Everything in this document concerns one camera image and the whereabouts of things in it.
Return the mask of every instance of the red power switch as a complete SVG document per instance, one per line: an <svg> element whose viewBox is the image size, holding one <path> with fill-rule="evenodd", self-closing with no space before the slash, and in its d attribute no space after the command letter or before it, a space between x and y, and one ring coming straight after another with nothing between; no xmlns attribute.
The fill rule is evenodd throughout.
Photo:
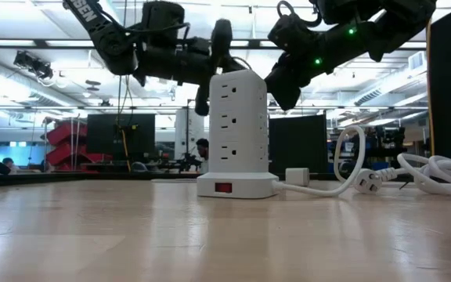
<svg viewBox="0 0 451 282"><path fill-rule="evenodd" d="M215 192L232 193L233 192L233 184L232 183L216 183L215 184Z"/></svg>

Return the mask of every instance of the wooden table surface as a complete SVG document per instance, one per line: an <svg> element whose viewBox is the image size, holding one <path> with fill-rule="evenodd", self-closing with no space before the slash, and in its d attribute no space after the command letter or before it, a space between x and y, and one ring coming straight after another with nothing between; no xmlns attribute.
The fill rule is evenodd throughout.
<svg viewBox="0 0 451 282"><path fill-rule="evenodd" d="M451 197L391 188L246 201L143 181L3 187L0 281L451 281Z"/></svg>

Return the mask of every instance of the coiled white cable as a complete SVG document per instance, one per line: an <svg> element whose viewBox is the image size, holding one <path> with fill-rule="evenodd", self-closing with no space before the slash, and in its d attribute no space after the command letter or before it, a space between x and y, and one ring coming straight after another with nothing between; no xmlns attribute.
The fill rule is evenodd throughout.
<svg viewBox="0 0 451 282"><path fill-rule="evenodd" d="M359 135L359 156L358 160L356 162L356 166L354 167L354 170L352 171L349 178L346 180L344 177L341 176L340 172L338 171L338 159L341 156L341 146L344 142L344 138L347 134L350 132L358 132ZM365 150L366 150L366 139L365 139L365 132L357 125L351 125L348 126L344 131L341 133L341 135L338 137L337 141L337 147L335 148L335 156L334 156L334 171L337 178L343 182L340 187L338 187L335 190L325 191L325 190L316 190L308 187L301 187L301 186L295 186L295 185L289 185L281 182L274 181L273 187L274 190L280 191L280 190L291 190L295 192L300 193L306 193L310 195L320 196L320 197L336 197L346 191L351 184L355 181L356 177L359 174L359 171L361 170L361 167L363 166L363 162L365 161Z"/></svg>
<svg viewBox="0 0 451 282"><path fill-rule="evenodd" d="M339 172L338 159L341 154L341 145L344 142L344 138L347 134L354 131L358 132L359 135L359 156L354 170L346 180L341 176ZM359 191L364 193L375 193L380 189L380 185L383 182L395 179L396 177L398 177L398 175L408 173L413 176L414 182L417 187L425 193L451 195L451 185L441 184L431 179L431 176L434 176L439 179L443 179L448 183L451 183L451 159L440 156L434 156L427 159L426 157L420 157L412 154L400 154L398 156L398 162L400 163L402 168L387 168L377 172L372 172L371 170L361 169L365 160L365 150L365 132L357 125L349 126L339 136L337 147L335 148L334 171L339 181L342 182L342 185L340 187L335 190L325 191L274 181L272 183L273 188L276 191L291 190L320 197L336 197L345 192L351 186L351 184L357 181L355 185ZM416 161L421 164L425 164L425 166L423 166L422 168L414 168L411 164L408 163L408 161ZM363 189L363 185L361 184L362 180L370 181L368 186L365 187L366 189Z"/></svg>

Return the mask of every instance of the power strip base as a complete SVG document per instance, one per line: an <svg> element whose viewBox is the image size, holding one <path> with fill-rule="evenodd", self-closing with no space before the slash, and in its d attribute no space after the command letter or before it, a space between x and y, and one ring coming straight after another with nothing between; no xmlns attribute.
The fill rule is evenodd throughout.
<svg viewBox="0 0 451 282"><path fill-rule="evenodd" d="M279 178L268 172L209 172L197 179L197 195L236 199L264 199L276 195L272 181Z"/></svg>

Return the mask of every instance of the desk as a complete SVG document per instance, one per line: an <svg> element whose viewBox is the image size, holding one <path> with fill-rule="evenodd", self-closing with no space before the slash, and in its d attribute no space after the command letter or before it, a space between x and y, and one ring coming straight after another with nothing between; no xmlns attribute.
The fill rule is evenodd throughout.
<svg viewBox="0 0 451 282"><path fill-rule="evenodd" d="M406 188L245 201L143 181L3 187L0 281L451 281L451 197Z"/></svg>

